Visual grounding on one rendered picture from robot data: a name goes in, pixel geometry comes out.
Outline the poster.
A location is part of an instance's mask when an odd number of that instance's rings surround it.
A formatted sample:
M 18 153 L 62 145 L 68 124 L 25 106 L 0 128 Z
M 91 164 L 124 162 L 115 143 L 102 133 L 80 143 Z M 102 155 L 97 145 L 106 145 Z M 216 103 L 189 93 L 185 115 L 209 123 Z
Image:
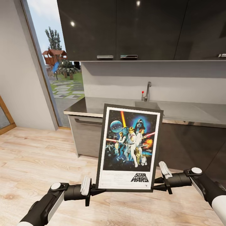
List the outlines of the poster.
M 104 104 L 95 188 L 153 193 L 163 113 Z

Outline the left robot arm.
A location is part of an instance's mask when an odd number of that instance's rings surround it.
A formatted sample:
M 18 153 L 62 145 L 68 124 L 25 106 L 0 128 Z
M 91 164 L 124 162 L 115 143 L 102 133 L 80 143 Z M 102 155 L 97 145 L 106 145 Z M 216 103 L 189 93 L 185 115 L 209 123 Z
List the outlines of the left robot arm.
M 63 200 L 85 199 L 85 206 L 89 206 L 90 196 L 106 192 L 106 189 L 95 188 L 92 179 L 84 176 L 82 184 L 69 185 L 69 183 L 54 183 L 48 193 L 36 201 L 25 217 L 16 226 L 45 226 Z

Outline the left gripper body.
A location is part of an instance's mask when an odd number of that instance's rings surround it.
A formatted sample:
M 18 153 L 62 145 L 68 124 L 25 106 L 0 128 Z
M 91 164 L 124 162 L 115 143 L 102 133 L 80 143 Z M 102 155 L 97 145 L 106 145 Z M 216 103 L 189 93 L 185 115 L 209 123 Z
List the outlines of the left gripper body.
M 89 206 L 89 202 L 90 202 L 90 191 L 91 191 L 91 186 L 92 184 L 92 179 L 90 178 L 90 185 L 89 185 L 89 192 L 87 196 L 84 196 L 81 194 L 81 184 L 76 184 L 74 187 L 74 191 L 73 191 L 73 200 L 82 200 L 85 199 L 85 206 L 88 207 Z

